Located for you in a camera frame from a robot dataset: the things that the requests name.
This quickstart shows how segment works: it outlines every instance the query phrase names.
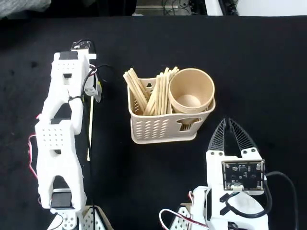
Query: ventilated basket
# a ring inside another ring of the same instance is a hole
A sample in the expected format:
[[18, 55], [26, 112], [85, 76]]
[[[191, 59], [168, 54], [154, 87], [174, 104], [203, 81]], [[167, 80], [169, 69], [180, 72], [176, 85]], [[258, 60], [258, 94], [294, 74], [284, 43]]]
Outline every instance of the ventilated basket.
[[[140, 79], [144, 87], [151, 93], [156, 78]], [[165, 114], [143, 116], [138, 102], [128, 87], [128, 108], [131, 114], [131, 138], [137, 144], [161, 143], [170, 141], [193, 140], [197, 130], [215, 109], [215, 99], [212, 100], [206, 111], [198, 114]], [[189, 125], [180, 120], [195, 118]]]

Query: paper cup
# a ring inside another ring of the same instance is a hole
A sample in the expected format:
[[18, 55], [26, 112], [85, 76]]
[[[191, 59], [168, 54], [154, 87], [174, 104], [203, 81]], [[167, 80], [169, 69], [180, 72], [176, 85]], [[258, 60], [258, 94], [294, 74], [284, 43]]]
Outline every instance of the paper cup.
[[176, 113], [197, 114], [209, 106], [214, 91], [214, 83], [207, 73], [190, 68], [172, 78], [168, 97]]

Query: red wire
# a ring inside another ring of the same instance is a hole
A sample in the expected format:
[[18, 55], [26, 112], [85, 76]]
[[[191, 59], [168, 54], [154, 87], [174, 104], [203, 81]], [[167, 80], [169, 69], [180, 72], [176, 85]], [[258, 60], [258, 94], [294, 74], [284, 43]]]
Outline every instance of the red wire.
[[28, 137], [28, 155], [29, 155], [29, 169], [31, 171], [31, 173], [33, 174], [33, 176], [37, 179], [37, 174], [36, 172], [34, 171], [34, 169], [32, 168], [32, 144], [31, 144], [31, 138], [32, 137], [35, 137], [35, 134], [31, 134], [29, 137]]

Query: white robotic arm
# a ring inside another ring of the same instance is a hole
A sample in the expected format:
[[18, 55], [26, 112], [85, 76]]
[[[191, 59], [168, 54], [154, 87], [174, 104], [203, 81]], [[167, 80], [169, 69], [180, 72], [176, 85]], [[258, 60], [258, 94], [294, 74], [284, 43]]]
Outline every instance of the white robotic arm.
[[233, 120], [229, 126], [241, 150], [241, 158], [225, 156], [224, 132], [226, 120], [217, 127], [206, 152], [207, 184], [193, 191], [190, 210], [181, 207], [179, 212], [188, 213], [191, 221], [182, 222], [176, 217], [171, 230], [268, 230], [268, 216], [258, 218], [236, 215], [226, 201], [240, 212], [257, 214], [263, 207], [250, 195], [261, 195], [265, 191], [265, 161], [259, 155], [257, 146], [248, 134]]
[[[97, 76], [90, 75], [93, 72], [90, 59], [95, 59], [96, 55], [89, 54], [89, 45], [90, 42], [79, 42], [71, 51], [55, 53], [48, 97], [35, 125], [38, 147], [36, 170], [41, 204], [62, 217], [61, 224], [58, 224], [56, 216], [56, 223], [51, 223], [48, 229], [83, 230], [93, 226], [91, 224], [86, 228], [83, 224], [86, 195], [74, 137], [80, 134], [82, 128], [83, 91], [97, 101], [101, 98]], [[71, 118], [55, 118], [64, 103], [71, 108]], [[54, 189], [56, 176], [63, 177], [69, 188]], [[100, 229], [105, 229], [99, 216], [96, 220], [101, 225]]]

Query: black table surface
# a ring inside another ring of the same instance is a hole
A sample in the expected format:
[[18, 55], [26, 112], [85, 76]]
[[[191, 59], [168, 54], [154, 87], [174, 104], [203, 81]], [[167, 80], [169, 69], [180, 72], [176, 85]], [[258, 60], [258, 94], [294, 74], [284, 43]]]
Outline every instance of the black table surface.
[[[225, 116], [257, 143], [267, 170], [295, 183], [300, 227], [306, 229], [307, 17], [115, 17], [0, 23], [1, 229], [47, 229], [53, 219], [37, 202], [28, 170], [27, 137], [34, 132], [50, 84], [53, 54], [73, 41], [95, 42], [104, 101], [95, 106], [94, 200], [115, 229], [162, 229], [158, 213], [176, 210], [187, 193], [206, 185], [205, 155]], [[216, 109], [188, 142], [137, 145], [130, 136], [127, 86], [134, 67], [154, 77], [165, 67], [195, 67], [216, 86]], [[37, 150], [34, 147], [34, 159]], [[84, 132], [76, 136], [90, 198]], [[237, 153], [230, 148], [228, 154]], [[294, 229], [293, 199], [282, 178], [269, 179], [271, 230]], [[172, 216], [165, 215], [166, 223]]]

